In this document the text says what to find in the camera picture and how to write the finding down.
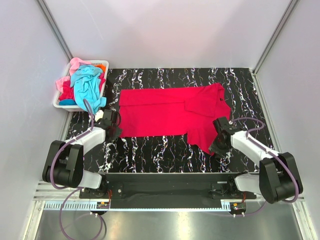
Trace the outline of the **red t-shirt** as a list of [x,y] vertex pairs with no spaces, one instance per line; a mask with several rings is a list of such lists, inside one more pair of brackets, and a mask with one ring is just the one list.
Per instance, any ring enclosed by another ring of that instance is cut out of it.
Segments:
[[214,120],[230,118],[225,89],[200,87],[123,89],[119,97],[122,138],[187,136],[189,145],[209,154],[216,138]]

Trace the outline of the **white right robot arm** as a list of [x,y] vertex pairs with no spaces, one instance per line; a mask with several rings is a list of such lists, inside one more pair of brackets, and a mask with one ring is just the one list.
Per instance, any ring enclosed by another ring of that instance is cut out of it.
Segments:
[[280,153],[255,139],[252,129],[231,124],[226,117],[213,121],[217,137],[209,147],[210,153],[225,157],[232,150],[238,150],[254,162],[257,174],[241,173],[227,185],[228,195],[239,198],[244,192],[261,195],[269,204],[277,202],[294,203],[303,192],[303,185],[295,161],[289,153]]

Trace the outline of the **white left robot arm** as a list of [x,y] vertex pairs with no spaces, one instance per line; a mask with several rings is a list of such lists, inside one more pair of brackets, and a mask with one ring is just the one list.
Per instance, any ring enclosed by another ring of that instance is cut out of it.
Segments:
[[97,198],[108,193],[106,176],[84,169],[85,155],[104,142],[116,140],[120,129],[121,115],[117,111],[105,110],[102,118],[83,133],[66,141],[51,143],[46,157],[42,180],[55,189],[85,188]]

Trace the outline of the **white plastic laundry basket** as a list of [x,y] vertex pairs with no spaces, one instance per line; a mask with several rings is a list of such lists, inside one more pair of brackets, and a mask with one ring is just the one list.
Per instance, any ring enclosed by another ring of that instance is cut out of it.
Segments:
[[[99,65],[103,66],[103,68],[102,68],[103,73],[104,73],[103,78],[105,80],[107,79],[107,73],[108,73],[108,69],[109,69],[108,61],[106,61],[106,60],[88,60],[88,62],[95,67],[97,67]],[[71,65],[72,64],[70,62],[66,65],[66,67],[64,69],[63,77],[68,77],[70,75]],[[81,109],[77,105],[60,105],[59,104],[59,102],[60,102],[59,97],[61,96],[61,94],[62,93],[59,90],[57,90],[55,93],[55,97],[53,100],[53,106],[55,108],[64,109],[68,112],[83,112],[84,111],[83,109]]]

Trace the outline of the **light blue t-shirt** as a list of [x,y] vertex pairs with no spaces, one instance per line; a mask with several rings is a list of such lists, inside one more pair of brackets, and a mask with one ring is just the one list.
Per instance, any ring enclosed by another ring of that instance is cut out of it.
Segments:
[[106,82],[104,78],[106,68],[103,65],[80,65],[79,68],[69,76],[56,81],[59,106],[78,106],[86,111],[85,102],[91,107],[95,115],[100,108],[105,107],[107,98],[101,96],[102,86]]

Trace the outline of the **magenta t-shirt in basket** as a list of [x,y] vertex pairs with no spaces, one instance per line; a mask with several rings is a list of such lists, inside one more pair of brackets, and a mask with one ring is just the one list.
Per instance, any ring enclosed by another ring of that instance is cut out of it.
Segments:
[[75,76],[63,84],[63,93],[59,101],[72,100],[75,105],[80,105],[84,100],[95,103],[100,100],[102,86],[105,83],[104,77],[100,76]]

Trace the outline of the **orange t-shirt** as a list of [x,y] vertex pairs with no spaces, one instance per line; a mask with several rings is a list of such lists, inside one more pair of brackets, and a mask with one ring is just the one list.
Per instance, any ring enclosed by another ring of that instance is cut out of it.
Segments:
[[94,64],[93,66],[100,68],[104,73],[106,72],[106,66],[103,64]]

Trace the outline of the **right electronics board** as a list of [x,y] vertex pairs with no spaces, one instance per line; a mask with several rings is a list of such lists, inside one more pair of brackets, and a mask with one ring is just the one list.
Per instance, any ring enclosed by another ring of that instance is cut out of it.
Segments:
[[234,210],[240,210],[240,209],[245,209],[246,208],[246,203],[245,202],[235,202],[232,205],[232,208]]

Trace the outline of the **electronics board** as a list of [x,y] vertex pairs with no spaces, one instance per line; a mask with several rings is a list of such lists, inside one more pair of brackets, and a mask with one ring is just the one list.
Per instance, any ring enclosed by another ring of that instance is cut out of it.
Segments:
[[109,209],[110,208],[110,202],[108,201],[98,201],[96,205],[97,209]]
[[245,202],[235,202],[232,205],[232,208],[234,210],[240,210],[240,209],[245,209],[246,208],[246,203]]

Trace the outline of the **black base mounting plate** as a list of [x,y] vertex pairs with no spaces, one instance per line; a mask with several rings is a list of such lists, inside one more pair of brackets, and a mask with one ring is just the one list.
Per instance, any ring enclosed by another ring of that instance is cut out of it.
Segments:
[[254,200],[234,183],[237,173],[108,173],[104,192],[86,188],[86,200],[111,200],[111,209],[133,211],[228,211],[223,201]]

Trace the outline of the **left electronics board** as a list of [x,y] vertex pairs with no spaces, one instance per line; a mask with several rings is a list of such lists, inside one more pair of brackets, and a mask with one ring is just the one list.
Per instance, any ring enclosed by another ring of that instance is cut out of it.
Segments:
[[97,209],[109,209],[110,208],[110,202],[108,201],[98,201],[96,205]]

